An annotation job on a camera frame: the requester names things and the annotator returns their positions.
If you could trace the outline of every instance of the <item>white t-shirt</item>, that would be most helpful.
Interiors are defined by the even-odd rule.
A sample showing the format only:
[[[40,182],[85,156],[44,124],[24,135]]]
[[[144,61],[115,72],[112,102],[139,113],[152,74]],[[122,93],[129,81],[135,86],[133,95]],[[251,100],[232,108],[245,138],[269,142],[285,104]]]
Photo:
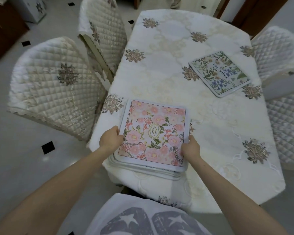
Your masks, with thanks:
[[[86,235],[211,235],[184,211],[130,195],[115,194],[90,223]]]

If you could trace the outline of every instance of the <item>chair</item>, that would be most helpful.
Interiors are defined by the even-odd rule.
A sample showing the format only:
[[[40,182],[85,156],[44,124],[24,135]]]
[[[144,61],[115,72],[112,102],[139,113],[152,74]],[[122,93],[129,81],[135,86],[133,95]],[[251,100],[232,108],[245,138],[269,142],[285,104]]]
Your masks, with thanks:
[[[110,83],[118,69],[127,43],[124,23],[115,0],[83,0],[78,25],[89,63]]]
[[[60,37],[30,48],[18,59],[8,111],[87,141],[106,93],[74,41]]]
[[[294,34],[272,26],[251,40],[262,87],[294,75]]]
[[[268,101],[267,110],[282,168],[294,170],[294,94]]]

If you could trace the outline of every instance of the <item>tablecloth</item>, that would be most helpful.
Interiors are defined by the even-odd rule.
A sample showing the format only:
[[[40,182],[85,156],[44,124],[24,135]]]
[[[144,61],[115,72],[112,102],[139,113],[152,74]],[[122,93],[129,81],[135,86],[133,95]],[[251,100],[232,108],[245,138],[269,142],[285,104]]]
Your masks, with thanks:
[[[222,50],[252,83],[217,98],[188,65]],[[243,193],[261,204],[285,188],[261,81],[247,33],[221,20],[180,10],[139,15],[111,85],[89,148],[120,126],[127,99],[136,98],[190,109],[191,131],[202,158]],[[119,182],[148,198],[191,212],[220,213],[192,166],[178,181],[103,166]]]

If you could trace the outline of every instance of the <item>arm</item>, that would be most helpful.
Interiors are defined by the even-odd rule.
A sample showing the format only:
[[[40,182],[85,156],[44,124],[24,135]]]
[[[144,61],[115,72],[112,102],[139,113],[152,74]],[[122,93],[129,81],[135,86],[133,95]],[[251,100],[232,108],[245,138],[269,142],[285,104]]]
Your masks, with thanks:
[[[123,142],[117,126],[100,138],[99,148],[60,172],[25,198],[0,222],[0,235],[56,234],[87,182]]]
[[[228,182],[200,157],[200,146],[190,135],[183,155],[196,170],[236,235],[288,235],[266,211]]]

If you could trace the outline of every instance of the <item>floor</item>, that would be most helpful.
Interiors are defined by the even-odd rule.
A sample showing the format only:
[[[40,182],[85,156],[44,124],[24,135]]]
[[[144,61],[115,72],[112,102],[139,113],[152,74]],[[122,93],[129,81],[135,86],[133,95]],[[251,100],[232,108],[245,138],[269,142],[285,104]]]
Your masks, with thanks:
[[[22,36],[0,60],[0,219],[33,190],[66,167],[87,155],[85,142],[60,131],[6,112],[10,75],[18,57],[31,46],[58,36],[68,36],[86,56],[77,38],[78,13],[82,0],[46,0],[47,15],[38,24],[29,24],[30,31]],[[169,8],[172,0],[142,0],[139,10],[132,3],[118,1],[127,35],[129,20],[136,20],[141,10]],[[180,9],[213,15],[218,0],[182,0]],[[21,42],[31,45],[23,47]],[[42,145],[52,141],[55,150],[44,154]],[[263,206],[272,216],[294,234],[294,172],[284,171],[286,190]],[[100,206],[121,188],[110,182],[101,168],[90,180],[82,197],[61,226],[58,235],[84,234]],[[195,215],[213,234],[232,234],[223,215]]]

